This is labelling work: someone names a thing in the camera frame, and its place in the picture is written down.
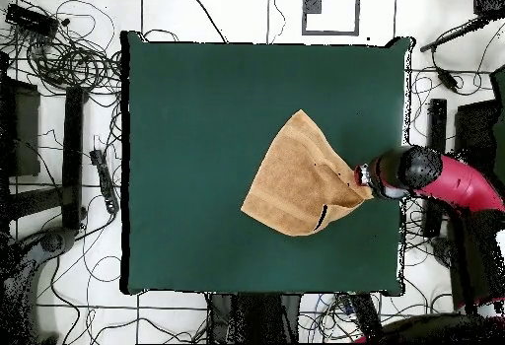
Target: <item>tan towel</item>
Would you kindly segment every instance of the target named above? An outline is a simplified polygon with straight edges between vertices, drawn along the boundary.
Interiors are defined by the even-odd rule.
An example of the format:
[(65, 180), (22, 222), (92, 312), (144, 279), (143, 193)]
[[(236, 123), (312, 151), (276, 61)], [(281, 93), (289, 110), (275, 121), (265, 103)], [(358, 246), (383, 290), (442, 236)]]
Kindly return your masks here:
[(282, 234), (304, 236), (370, 198), (371, 189), (356, 184), (354, 171), (299, 110), (270, 145), (241, 210)]

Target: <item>black cable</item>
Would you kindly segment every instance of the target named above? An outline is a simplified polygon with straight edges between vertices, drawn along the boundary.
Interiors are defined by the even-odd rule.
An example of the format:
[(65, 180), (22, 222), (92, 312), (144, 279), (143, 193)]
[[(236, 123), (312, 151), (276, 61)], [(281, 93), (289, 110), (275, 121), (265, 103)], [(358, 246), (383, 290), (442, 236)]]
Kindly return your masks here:
[(426, 261), (426, 259), (428, 259), (428, 255), (427, 254), (426, 254), (426, 256), (424, 257), (424, 259), (422, 261), (416, 262), (414, 264), (405, 264), (404, 266), (405, 267), (415, 267), (416, 265), (421, 265), (424, 261)]
[(31, 149), (32, 151), (34, 151), (38, 157), (40, 158), (40, 160), (42, 161), (43, 165), (45, 166), (45, 170), (47, 171), (47, 175), (49, 175), (49, 178), (51, 179), (51, 182), (52, 182), (52, 185), (54, 186), (54, 188), (56, 189), (57, 193), (58, 193), (58, 197), (59, 197), (59, 200), (60, 200), (60, 204), (61, 206), (63, 206), (63, 193), (61, 192), (61, 188), (58, 187), (58, 185), (56, 184), (56, 181), (54, 180), (54, 177), (52, 176), (51, 174), (51, 171), (49, 170), (49, 167), (47, 166), (47, 163), (45, 162), (45, 159), (42, 157), (42, 155), (32, 146), (30, 145), (29, 143), (27, 142), (24, 142), (20, 139), (15, 139), (16, 142), (19, 142), (21, 143), (22, 145), (25, 145), (27, 146), (29, 149)]
[(277, 10), (277, 12), (279, 12), (279, 14), (282, 16), (282, 20), (284, 21), (283, 25), (282, 25), (282, 28), (280, 30), (280, 33), (279, 34), (276, 34), (274, 37), (273, 37), (273, 40), (272, 40), (272, 44), (275, 42), (275, 39), (278, 37), (278, 36), (281, 36), (282, 33), (284, 32), (284, 27), (286, 26), (286, 17), (284, 16), (284, 14), (279, 10), (279, 8), (277, 7), (277, 0), (273, 0), (273, 6), (275, 7), (275, 10)]
[(187, 340), (181, 340), (181, 339), (179, 339), (179, 337), (180, 337), (181, 335), (188, 334), (188, 332), (180, 332), (180, 333), (178, 333), (178, 334), (174, 334), (174, 333), (172, 333), (172, 332), (170, 332), (170, 331), (168, 331), (168, 330), (166, 330), (166, 329), (163, 329), (163, 328), (161, 328), (160, 326), (156, 325), (155, 323), (153, 323), (151, 320), (149, 320), (149, 319), (148, 319), (148, 318), (146, 318), (146, 317), (139, 317), (138, 319), (134, 319), (134, 320), (131, 320), (131, 321), (129, 321), (129, 322), (126, 322), (126, 323), (123, 323), (123, 324), (120, 324), (120, 325), (110, 325), (110, 326), (106, 326), (106, 327), (102, 328), (102, 329), (99, 331), (99, 333), (98, 333), (98, 334), (97, 334), (97, 335), (93, 338), (93, 341), (91, 342), (91, 344), (90, 344), (90, 345), (94, 345), (94, 344), (96, 344), (96, 343), (98, 344), (97, 340), (99, 339), (99, 337), (100, 337), (100, 335), (102, 334), (102, 332), (104, 332), (104, 331), (106, 331), (106, 330), (108, 330), (108, 329), (118, 329), (118, 328), (123, 328), (123, 327), (125, 327), (125, 326), (132, 325), (132, 324), (134, 324), (134, 323), (136, 323), (136, 322), (138, 322), (138, 321), (140, 321), (140, 320), (143, 320), (143, 321), (145, 321), (145, 322), (149, 323), (151, 326), (153, 326), (155, 329), (159, 330), (160, 332), (163, 332), (163, 333), (165, 333), (165, 334), (167, 334), (167, 335), (170, 335), (170, 336), (172, 337), (172, 338), (171, 338), (171, 340), (172, 340), (172, 339), (177, 339), (179, 343), (192, 344), (192, 342), (191, 342), (190, 340), (189, 340), (189, 341), (187, 341)]
[(357, 333), (359, 331), (358, 328), (354, 329), (352, 332), (345, 332), (345, 335), (339, 335), (339, 336), (330, 336), (329, 337), (329, 340), (330, 341), (339, 341), (340, 339), (344, 339), (344, 338), (349, 338), (352, 342), (354, 342), (352, 336), (355, 335), (355, 337), (359, 337), (360, 335), (362, 335), (361, 332)]
[(202, 8), (202, 10), (205, 12), (205, 14), (207, 15), (207, 17), (209, 18), (210, 23), (212, 24), (212, 26), (214, 27), (214, 29), (216, 30), (216, 32), (219, 34), (219, 36), (221, 37), (221, 39), (223, 40), (223, 42), (228, 43), (228, 41), (225, 39), (225, 37), (223, 36), (223, 34), (221, 33), (221, 31), (218, 29), (218, 27), (216, 26), (216, 24), (214, 23), (214, 21), (210, 17), (210, 14), (207, 11), (207, 9), (205, 8), (205, 6), (201, 3), (200, 0), (196, 0), (196, 2), (200, 5), (200, 7)]
[(412, 309), (412, 308), (418, 308), (418, 307), (424, 307), (427, 310), (427, 307), (425, 305), (422, 305), (422, 304), (410, 305), (409, 307), (406, 307), (406, 308), (403, 308), (402, 310), (399, 310), (397, 313), (395, 313), (395, 314), (387, 317), (386, 319), (382, 319), (381, 323), (387, 322), (388, 320), (393, 319), (394, 317), (397, 317), (400, 313), (402, 313), (404, 311), (407, 311), (407, 310)]
[[(481, 20), (481, 18), (475, 18), (475, 19), (472, 19), (471, 21), (469, 21), (467, 23), (464, 23), (462, 25), (459, 25), (459, 26), (456, 26), (456, 27), (454, 27), (452, 29), (449, 29), (448, 31), (446, 31), (446, 32), (442, 33), (440, 36), (438, 36), (437, 39), (436, 39), (436, 41), (438, 41), (443, 36), (449, 34), (450, 32), (457, 31), (457, 30), (459, 30), (459, 29), (461, 29), (463, 27), (466, 27), (466, 26), (470, 25), (471, 23), (473, 23), (475, 21), (479, 21), (479, 20)], [(460, 96), (471, 96), (471, 95), (477, 93), (479, 90), (492, 90), (490, 88), (482, 87), (482, 77), (481, 77), (481, 75), (482, 74), (488, 74), (488, 73), (480, 71), (480, 67), (482, 66), (482, 62), (484, 61), (484, 57), (485, 57), (485, 54), (487, 52), (487, 49), (488, 49), (489, 45), (494, 41), (494, 39), (498, 36), (498, 34), (500, 33), (500, 31), (504, 27), (505, 27), (505, 23), (500, 26), (500, 28), (496, 31), (496, 33), (493, 35), (493, 37), (487, 43), (484, 51), (482, 52), (482, 56), (480, 58), (480, 62), (478, 64), (478, 67), (477, 67), (476, 71), (468, 71), (468, 72), (461, 72), (460, 71), (461, 74), (466, 74), (466, 73), (473, 74), (473, 85), (475, 86), (475, 90), (472, 91), (472, 92), (470, 92), (470, 93), (462, 93), (462, 92), (459, 91), (459, 90), (461, 90), (463, 88), (463, 79), (461, 79), (462, 80), (462, 84), (460, 86), (458, 86), (457, 83), (456, 83), (456, 80), (451, 75), (453, 72), (445, 70), (445, 69), (443, 69), (442, 67), (440, 67), (437, 64), (437, 62), (435, 60), (435, 51), (436, 51), (437, 47), (433, 47), (431, 49), (431, 60), (433, 62), (433, 66), (434, 66), (436, 72), (438, 73), (439, 78), (444, 83), (444, 85), (447, 86), (448, 89), (450, 89), (451, 91), (453, 91), (454, 93), (456, 93), (456, 94), (458, 94)], [(475, 79), (477, 77), (478, 77), (478, 80), (479, 80), (478, 84), (475, 83)]]
[(393, 305), (393, 308), (395, 308), (395, 311), (399, 312), (397, 305), (395, 305), (395, 302), (393, 302), (393, 298), (390, 298), (390, 301), (391, 301), (391, 304)]
[(197, 344), (200, 339), (202, 339), (203, 335), (205, 335), (205, 332), (208, 330), (208, 318), (203, 319), (203, 322), (200, 323), (200, 326), (196, 328), (196, 332), (194, 335), (191, 337), (191, 341), (193, 344)]
[[(345, 331), (345, 329), (343, 329), (337, 322), (337, 320), (335, 319), (335, 317), (337, 317), (337, 319), (339, 320), (342, 320), (342, 321), (345, 321), (343, 320), (336, 312), (336, 310), (340, 310), (340, 307), (339, 307), (339, 301), (338, 299), (335, 299), (329, 306), (328, 308), (325, 310), (324, 313), (320, 314), (319, 316), (316, 316), (314, 319), (313, 319), (313, 323), (312, 325), (314, 325), (315, 327), (314, 328), (310, 328), (309, 330), (310, 331), (315, 331), (317, 330), (320, 335), (322, 336), (323, 338), (323, 341), (325, 342), (326, 340), (328, 339), (331, 339), (331, 334), (328, 335), (326, 334), (326, 331), (327, 330), (334, 330), (336, 327), (338, 329), (340, 329), (342, 331), (342, 333), (345, 334), (345, 336), (347, 338), (349, 338), (351, 340), (351, 342), (354, 342), (353, 338), (352, 338), (352, 333), (349, 334), (347, 331)], [(333, 321), (333, 325), (331, 325), (330, 327), (325, 327), (324, 326), (324, 322), (325, 322), (325, 319), (326, 317), (329, 316), (331, 318), (331, 320)]]
[(435, 305), (435, 302), (437, 302), (440, 298), (443, 298), (443, 297), (453, 297), (453, 295), (451, 293), (442, 293), (441, 295), (438, 295), (436, 296), (432, 301), (431, 301), (431, 304), (430, 304), (430, 313), (433, 313), (433, 310), (434, 310), (434, 305)]
[[(117, 279), (120, 277), (120, 275), (119, 275), (119, 276), (117, 276), (116, 278), (112, 279), (112, 280), (104, 280), (104, 279), (101, 279), (101, 278), (99, 278), (99, 277), (95, 276), (95, 275), (93, 274), (93, 271), (95, 270), (95, 268), (97, 267), (97, 265), (98, 265), (98, 264), (99, 264), (102, 260), (104, 260), (104, 259), (106, 259), (106, 258), (115, 258), (115, 259), (117, 259), (117, 260), (120, 262), (120, 259), (119, 259), (119, 258), (117, 258), (116, 256), (113, 256), (113, 255), (106, 256), (106, 257), (102, 258), (102, 259), (101, 259), (101, 260), (100, 260), (100, 261), (99, 261), (99, 262), (95, 265), (95, 267), (94, 267), (92, 270), (90, 270), (90, 268), (88, 267), (88, 263), (87, 263), (87, 261), (86, 261), (86, 253), (87, 253), (87, 252), (89, 251), (89, 249), (91, 248), (91, 247), (90, 247), (88, 250), (86, 250), (86, 251), (85, 251), (85, 247), (86, 247), (86, 231), (87, 231), (87, 229), (88, 229), (88, 219), (89, 219), (89, 216), (90, 216), (89, 209), (90, 209), (91, 204), (93, 203), (93, 201), (94, 201), (95, 199), (99, 198), (99, 197), (103, 197), (103, 196), (102, 196), (101, 194), (96, 195), (95, 197), (93, 197), (93, 198), (91, 199), (90, 203), (88, 204), (88, 212), (87, 212), (87, 214), (86, 214), (86, 224), (85, 224), (85, 228), (84, 228), (84, 235), (83, 235), (83, 254), (82, 254), (82, 259), (83, 259), (83, 261), (84, 261), (84, 266), (85, 266), (86, 270), (88, 271), (88, 274), (90, 275), (90, 278), (91, 278), (91, 277), (93, 277), (95, 280), (100, 281), (100, 282), (102, 282), (102, 283), (110, 283), (110, 282), (112, 282), (112, 281), (117, 280)], [(95, 243), (95, 242), (99, 239), (99, 237), (100, 237), (100, 236), (102, 235), (102, 233), (104, 232), (104, 229), (105, 229), (105, 228), (106, 228), (106, 226), (103, 226), (103, 227), (101, 228), (100, 233), (99, 233), (99, 234), (98, 234), (98, 236), (95, 238), (95, 241), (94, 241), (93, 243)]]
[[(97, 267), (100, 265), (100, 263), (102, 261), (105, 261), (106, 259), (109, 259), (109, 258), (114, 258), (114, 259), (118, 260), (119, 263), (120, 263), (120, 259), (117, 258), (116, 256), (106, 255), (106, 256), (102, 257), (101, 259), (99, 259), (97, 261), (97, 263), (93, 266), (91, 272), (88, 270), (89, 273), (90, 273), (90, 277), (88, 278), (88, 285), (86, 286), (86, 305), (87, 305), (87, 308), (88, 308), (88, 313), (86, 314), (86, 320), (87, 321), (86, 321), (86, 330), (85, 330), (85, 332), (88, 332), (88, 335), (90, 336), (90, 342), (91, 342), (91, 340), (93, 340), (93, 320), (95, 319), (95, 313), (96, 313), (96, 312), (94, 313), (93, 319), (88, 323), (88, 317), (90, 316), (90, 313), (91, 313), (91, 310), (90, 310), (90, 284), (91, 284), (91, 279), (92, 278), (98, 279), (93, 273), (95, 272), (95, 270), (97, 269)], [(111, 280), (100, 279), (99, 281), (102, 282), (102, 283), (110, 283), (112, 281), (117, 280), (119, 277), (120, 277), (120, 275), (117, 276), (117, 277), (115, 277), (115, 278), (113, 278), (113, 279), (111, 279)]]
[[(121, 142), (121, 129), (120, 129), (120, 117), (121, 117), (121, 111), (119, 109), (119, 100), (120, 100), (120, 88), (119, 88), (119, 77), (120, 77), (120, 70), (119, 70), (119, 65), (120, 65), (120, 52), (116, 52), (111, 58), (108, 58), (106, 55), (106, 49), (101, 48), (97, 44), (86, 40), (86, 37), (89, 36), (95, 26), (96, 26), (96, 20), (92, 15), (71, 15), (68, 13), (63, 13), (61, 12), (61, 7), (68, 3), (64, 2), (62, 3), (57, 11), (56, 15), (49, 15), (45, 10), (39, 8), (44, 14), (47, 16), (51, 17), (58, 17), (61, 15), (65, 16), (70, 16), (71, 18), (87, 18), (92, 21), (92, 28), (86, 32), (86, 34), (80, 35), (78, 33), (75, 33), (71, 31), (68, 26), (67, 27), (62, 27), (60, 26), (58, 28), (58, 34), (56, 38), (48, 43), (45, 47), (45, 49), (40, 50), (37, 46), (35, 46), (33, 43), (26, 42), (26, 41), (21, 41), (19, 39), (19, 35), (16, 30), (12, 32), (12, 30), (9, 33), (8, 37), (12, 36), (12, 39), (7, 39), (6, 43), (6, 49), (12, 49), (14, 47), (14, 50), (12, 51), (12, 55), (14, 55), (14, 59), (18, 60), (20, 59), (20, 55), (22, 52), (27, 54), (27, 63), (30, 66), (32, 72), (28, 72), (25, 70), (20, 70), (21, 72), (24, 72), (27, 77), (30, 80), (30, 77), (37, 77), (40, 79), (41, 84), (46, 88), (46, 90), (49, 92), (49, 94), (41, 94), (43, 97), (63, 97), (65, 96), (65, 93), (57, 93), (58, 90), (63, 91), (66, 86), (68, 85), (75, 85), (79, 84), (81, 86), (84, 86), (87, 90), (88, 93), (90, 94), (90, 100), (98, 104), (102, 107), (110, 107), (112, 112), (111, 112), (111, 118), (110, 118), (110, 125), (109, 125), (109, 133), (108, 133), (108, 139), (105, 142), (105, 154), (107, 153), (108, 149), (112, 148), (114, 149), (114, 157), (118, 160), (120, 160), (120, 157), (117, 155), (117, 151), (115, 149), (115, 142)], [(91, 3), (85, 3), (84, 4), (89, 4), (91, 7), (96, 8), (94, 5)], [(99, 10), (102, 14), (108, 17), (112, 24), (112, 37), (110, 40), (113, 38), (113, 33), (114, 33), (114, 25), (113, 21), (110, 19), (110, 17), (105, 14), (103, 11)], [(162, 32), (161, 30), (154, 30), (152, 32)], [(170, 34), (173, 36), (175, 40), (179, 40), (176, 34), (170, 33), (165, 31), (165, 33)], [(111, 103), (101, 103), (96, 100), (96, 96), (101, 96), (101, 95), (114, 95), (114, 100)], [(46, 132), (44, 135), (47, 135), (52, 132), (52, 136), (54, 138), (54, 142), (57, 143), (59, 146), (61, 146), (61, 143), (58, 142), (58, 140), (55, 137), (54, 130), (50, 130)], [(43, 147), (47, 149), (56, 149), (52, 147)], [(119, 170), (121, 165), (115, 168), (113, 176), (115, 177), (115, 174)], [(90, 214), (90, 204), (88, 205), (88, 215)], [(86, 237), (94, 234), (95, 232), (98, 231), (103, 231), (104, 228), (106, 228), (109, 224), (111, 224), (115, 220), (115, 215), (113, 215), (103, 226), (100, 226), (99, 228), (96, 228), (90, 232), (86, 231), (84, 235), (76, 238), (76, 242), (79, 240), (85, 240)], [(94, 242), (92, 245), (87, 249), (84, 250), (84, 244), (83, 244), (83, 250), (84, 250), (84, 256), (81, 256), (77, 261), (75, 261), (64, 273), (60, 274), (58, 277), (57, 272), (53, 275), (52, 281), (51, 281), (51, 286), (54, 288), (54, 283), (56, 283), (63, 275), (65, 275), (68, 271), (70, 271), (78, 262), (81, 258), (85, 259), (86, 258), (86, 252), (88, 252), (94, 244), (97, 242), (97, 240), (100, 238), (100, 235), (96, 239), (94, 239)], [(89, 279), (89, 284), (91, 278), (95, 278), (99, 281), (104, 281), (104, 279), (100, 279), (96, 275), (94, 275), (93, 270), (97, 267), (93, 267), (92, 270), (90, 270), (87, 264), (87, 261), (85, 261), (86, 268), (88, 272), (90, 273), (90, 279)], [(89, 296), (89, 287), (87, 289), (87, 297)], [(86, 329), (80, 333), (77, 338), (75, 338), (72, 342), (76, 342), (79, 340), (86, 332), (89, 334), (92, 333), (92, 326), (93, 326), (93, 321), (94, 321), (94, 315), (96, 314), (95, 309), (90, 310), (90, 305), (89, 301), (87, 301), (87, 305), (84, 307), (88, 310), (88, 315), (86, 316)], [(77, 308), (74, 305), (71, 305), (70, 303), (67, 303), (66, 307), (68, 308)], [(75, 328), (75, 325), (77, 324), (78, 320), (72, 325), (72, 328), (68, 331), (66, 337), (65, 337), (65, 343), (68, 340), (69, 335), (71, 334), (72, 330)], [(202, 336), (205, 334), (207, 331), (207, 325), (205, 324), (204, 327), (198, 328), (198, 330), (195, 333), (195, 336), (192, 337), (192, 341), (194, 343), (200, 342), (203, 338)], [(103, 332), (100, 331), (97, 336), (92, 340), (93, 344), (98, 344), (96, 342), (96, 339), (99, 337), (99, 335)], [(182, 335), (188, 333), (182, 332), (181, 334), (172, 334), (171, 335), (171, 340), (174, 340), (176, 338), (179, 338)]]
[(150, 40), (147, 38), (147, 35), (148, 35), (149, 33), (151, 33), (151, 32), (159, 32), (159, 33), (161, 33), (161, 34), (168, 34), (168, 35), (170, 35), (171, 37), (173, 37), (173, 38), (174, 38), (174, 41), (175, 41), (175, 42), (179, 42), (179, 37), (178, 37), (176, 34), (174, 34), (173, 32), (170, 32), (170, 31), (164, 31), (163, 29), (152, 29), (151, 31), (148, 31), (148, 32), (146, 32), (145, 34), (143, 34), (143, 36), (145, 37), (145, 39), (146, 39), (147, 41), (150, 41)]
[(403, 280), (405, 280), (410, 286), (412, 286), (415, 290), (417, 290), (417, 292), (419, 292), (419, 294), (422, 296), (422, 298), (424, 299), (424, 303), (425, 303), (425, 308), (426, 308), (426, 314), (428, 314), (428, 299), (426, 299), (426, 296), (424, 296), (424, 293), (422, 293), (419, 288), (413, 284), (410, 280), (408, 280), (407, 278), (403, 277)]
[[(49, 133), (52, 133), (52, 138), (54, 139), (54, 142), (56, 142), (61, 148), (53, 148), (53, 147), (43, 147), (41, 145), (38, 145), (37, 147), (38, 148), (46, 148), (46, 149), (55, 149), (55, 150), (59, 150), (59, 151), (63, 151), (63, 144), (61, 142), (59, 142), (57, 139), (56, 139), (56, 133), (54, 132), (54, 129), (50, 129), (48, 130), (47, 132), (45, 133), (42, 133), (40, 135), (37, 135), (38, 137), (40, 136), (47, 136)], [(78, 150), (72, 150), (72, 149), (69, 149), (69, 151), (75, 151), (75, 152), (78, 152), (79, 154), (82, 154), (84, 155), (86, 158), (89, 158), (91, 160), (91, 157), (89, 154), (86, 154), (85, 152), (83, 151), (78, 151)]]
[[(314, 323), (314, 319), (313, 319), (311, 316), (308, 316), (307, 314), (304, 314), (304, 313), (300, 313), (300, 314), (299, 314), (299, 317), (300, 317), (300, 316), (307, 317), (308, 319), (310, 319), (310, 320), (311, 320), (312, 324), (315, 324), (315, 323)], [(303, 326), (303, 325), (301, 325), (301, 324), (300, 324), (300, 321), (298, 322), (298, 326), (299, 326), (300, 328), (302, 328), (302, 329), (306, 330), (306, 331), (309, 331), (309, 332), (312, 332), (312, 331), (315, 329), (315, 328), (306, 328), (305, 326)]]
[(58, 292), (56, 292), (56, 289), (54, 289), (54, 278), (56, 277), (56, 274), (58, 272), (58, 268), (59, 268), (59, 255), (56, 257), (56, 269), (54, 270), (54, 273), (52, 274), (49, 287), (51, 288), (52, 293), (54, 294), (54, 296), (56, 296), (56, 298), (58, 298), (61, 302), (67, 304), (68, 306), (72, 307), (77, 312), (77, 319), (75, 319), (75, 322), (73, 323), (72, 327), (68, 330), (67, 334), (65, 335), (65, 338), (63, 339), (62, 345), (65, 345), (70, 333), (74, 330), (75, 326), (77, 325), (77, 322), (79, 322), (79, 319), (81, 318), (81, 311), (75, 305), (71, 304), (70, 302), (63, 299), (61, 296), (59, 296)]

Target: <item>green table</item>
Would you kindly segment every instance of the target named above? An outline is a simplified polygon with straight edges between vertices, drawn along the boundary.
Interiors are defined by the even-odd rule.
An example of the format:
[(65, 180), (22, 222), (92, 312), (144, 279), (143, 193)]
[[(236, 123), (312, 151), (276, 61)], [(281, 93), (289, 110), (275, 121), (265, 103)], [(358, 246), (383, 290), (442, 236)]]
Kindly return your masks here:
[(399, 289), (397, 202), (370, 200), (302, 238), (240, 208), (299, 109), (351, 167), (400, 144), (409, 38), (380, 48), (121, 40), (130, 114), (125, 293)]

